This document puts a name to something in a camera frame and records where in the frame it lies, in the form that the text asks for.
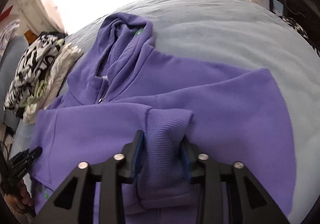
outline purple hoodie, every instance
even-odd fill
[[[289,214],[292,128],[270,72],[176,58],[152,44],[149,20],[107,17],[68,76],[69,91],[39,112],[30,147],[43,148],[31,171],[40,183],[36,210],[46,201],[44,190],[50,195],[79,162],[105,161],[141,129],[147,158],[137,183],[123,186],[128,224],[196,222],[198,191],[184,180],[177,158],[184,135],[219,162],[244,162]],[[98,205],[97,196],[95,223]]]

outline silver screw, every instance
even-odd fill
[[[114,160],[120,161],[124,159],[124,154],[115,154],[113,156]]]
[[[235,168],[238,168],[238,169],[244,168],[244,164],[241,163],[241,162],[235,162],[235,163],[233,164],[233,166],[234,166]]]
[[[198,158],[200,160],[208,160],[209,159],[209,156],[207,154],[199,154],[198,155]]]
[[[81,163],[79,163],[78,164],[78,167],[80,168],[80,169],[85,169],[85,168],[87,168],[88,167],[88,163],[87,162],[81,162]]]

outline light blue bedsheet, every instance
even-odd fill
[[[292,121],[297,180],[289,220],[301,223],[320,194],[320,59],[315,51],[276,15],[248,0],[140,0],[118,11],[148,17],[158,51],[270,69]],[[67,42],[87,53],[104,18],[70,35]],[[61,93],[67,87],[65,83]],[[21,123],[12,153],[26,148],[30,135],[30,127]],[[23,145],[17,144],[18,138]]]

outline mattress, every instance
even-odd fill
[[[320,194],[320,59],[312,47],[276,15],[248,0],[139,0],[117,11],[148,17],[160,52],[271,71],[294,134],[297,176],[288,219],[301,223]],[[86,54],[104,18],[68,36],[66,42]],[[67,89],[65,82],[60,93]],[[21,125],[16,135],[30,133],[30,128]]]

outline red object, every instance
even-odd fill
[[[4,20],[7,16],[9,16],[10,11],[12,10],[12,7],[13,7],[13,5],[12,5],[11,7],[7,8],[5,11],[3,11],[3,12],[0,14],[0,22],[1,22],[2,20]]]

